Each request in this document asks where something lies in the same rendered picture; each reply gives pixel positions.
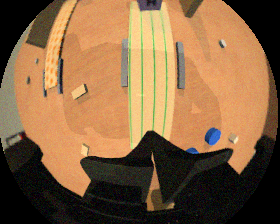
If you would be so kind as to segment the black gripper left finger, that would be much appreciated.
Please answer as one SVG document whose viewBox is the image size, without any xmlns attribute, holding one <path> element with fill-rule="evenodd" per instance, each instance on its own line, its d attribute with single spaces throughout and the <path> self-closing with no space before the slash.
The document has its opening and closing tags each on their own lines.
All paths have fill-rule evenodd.
<svg viewBox="0 0 280 224">
<path fill-rule="evenodd" d="M 146 203 L 154 173 L 154 162 L 151 161 L 152 141 L 149 129 L 144 133 L 141 141 L 137 143 L 126 157 L 106 158 L 87 156 L 80 159 L 80 166 L 87 177 L 100 179 L 101 182 L 124 184 L 124 186 L 140 186 L 141 202 Z"/>
</svg>

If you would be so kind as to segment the pale yellow strip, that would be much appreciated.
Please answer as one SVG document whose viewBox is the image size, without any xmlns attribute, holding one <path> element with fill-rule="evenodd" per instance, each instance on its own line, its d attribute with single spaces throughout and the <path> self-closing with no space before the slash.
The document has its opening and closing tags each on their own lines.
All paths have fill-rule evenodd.
<svg viewBox="0 0 280 224">
<path fill-rule="evenodd" d="M 175 54 L 165 2 L 161 11 L 140 11 L 131 1 L 129 18 L 130 149 L 144 133 L 155 131 L 169 141 L 175 99 Z"/>
</svg>

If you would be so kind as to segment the blue short cylinder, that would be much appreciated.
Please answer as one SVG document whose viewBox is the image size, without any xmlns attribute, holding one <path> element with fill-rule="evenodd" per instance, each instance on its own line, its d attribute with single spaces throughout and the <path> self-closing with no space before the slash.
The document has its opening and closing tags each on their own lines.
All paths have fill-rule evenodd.
<svg viewBox="0 0 280 224">
<path fill-rule="evenodd" d="M 194 148 L 187 148 L 187 149 L 185 149 L 185 151 L 189 152 L 189 153 L 194 153 L 194 154 L 199 153 L 199 152 L 196 151 L 195 147 Z"/>
<path fill-rule="evenodd" d="M 209 143 L 210 146 L 215 146 L 216 142 L 219 141 L 220 136 L 221 131 L 215 127 L 212 127 L 205 133 L 205 142 Z"/>
</svg>

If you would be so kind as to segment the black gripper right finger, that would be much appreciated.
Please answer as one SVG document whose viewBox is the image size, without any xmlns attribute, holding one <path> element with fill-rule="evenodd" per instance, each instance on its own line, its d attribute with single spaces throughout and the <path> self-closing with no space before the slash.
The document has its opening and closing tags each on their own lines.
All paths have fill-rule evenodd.
<svg viewBox="0 0 280 224">
<path fill-rule="evenodd" d="M 230 161 L 234 153 L 234 149 L 227 147 L 206 153 L 189 153 L 176 147 L 159 133 L 150 132 L 162 204 L 174 202 L 176 194 L 181 192 L 196 173 Z"/>
</svg>

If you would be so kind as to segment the pink labelled cube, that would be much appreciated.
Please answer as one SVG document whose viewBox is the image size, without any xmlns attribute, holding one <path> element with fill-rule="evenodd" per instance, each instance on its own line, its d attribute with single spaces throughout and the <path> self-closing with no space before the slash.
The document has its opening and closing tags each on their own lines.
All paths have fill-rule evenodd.
<svg viewBox="0 0 280 224">
<path fill-rule="evenodd" d="M 136 0 L 136 4 L 139 4 L 140 11 L 161 11 L 162 0 Z"/>
</svg>

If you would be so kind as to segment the orange flat strip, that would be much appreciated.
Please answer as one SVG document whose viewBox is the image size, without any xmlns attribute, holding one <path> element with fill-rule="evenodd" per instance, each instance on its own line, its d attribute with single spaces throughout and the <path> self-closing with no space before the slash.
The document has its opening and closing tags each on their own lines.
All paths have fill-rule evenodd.
<svg viewBox="0 0 280 224">
<path fill-rule="evenodd" d="M 59 64 L 59 59 L 61 58 L 62 46 L 64 46 L 65 36 L 67 27 L 69 27 L 70 19 L 76 8 L 76 2 L 79 0 L 70 0 L 64 3 L 60 9 L 59 17 L 57 17 L 54 24 L 54 29 L 52 29 L 49 48 L 47 48 L 46 61 L 45 61 L 45 88 L 51 89 L 57 84 L 57 64 Z M 57 87 L 57 86 L 56 86 Z"/>
</svg>

